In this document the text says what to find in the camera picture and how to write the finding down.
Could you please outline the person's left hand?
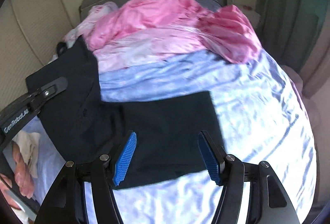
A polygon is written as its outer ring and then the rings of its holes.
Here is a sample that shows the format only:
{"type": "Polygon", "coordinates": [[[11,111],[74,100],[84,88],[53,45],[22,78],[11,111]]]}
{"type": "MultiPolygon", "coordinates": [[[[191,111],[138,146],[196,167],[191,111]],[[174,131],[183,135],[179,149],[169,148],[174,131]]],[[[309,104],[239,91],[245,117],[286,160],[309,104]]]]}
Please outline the person's left hand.
{"type": "MultiPolygon", "coordinates": [[[[12,156],[16,164],[14,172],[15,182],[19,187],[21,195],[30,199],[34,194],[34,180],[30,174],[28,166],[24,162],[19,146],[14,141],[12,142],[12,156]]],[[[1,192],[5,200],[11,208],[20,211],[20,206],[8,195],[7,190],[9,190],[7,185],[1,182],[1,192]]]]}

